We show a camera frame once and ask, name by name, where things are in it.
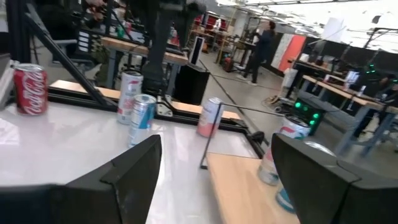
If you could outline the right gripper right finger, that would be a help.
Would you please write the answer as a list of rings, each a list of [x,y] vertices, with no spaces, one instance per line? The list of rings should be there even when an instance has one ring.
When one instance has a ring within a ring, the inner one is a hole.
[[[397,224],[397,180],[283,134],[271,151],[300,223]]]

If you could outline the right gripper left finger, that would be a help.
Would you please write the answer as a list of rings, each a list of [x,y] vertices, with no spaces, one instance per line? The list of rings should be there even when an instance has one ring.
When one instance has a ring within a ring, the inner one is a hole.
[[[151,135],[65,184],[1,188],[1,223],[145,223],[162,158]]]

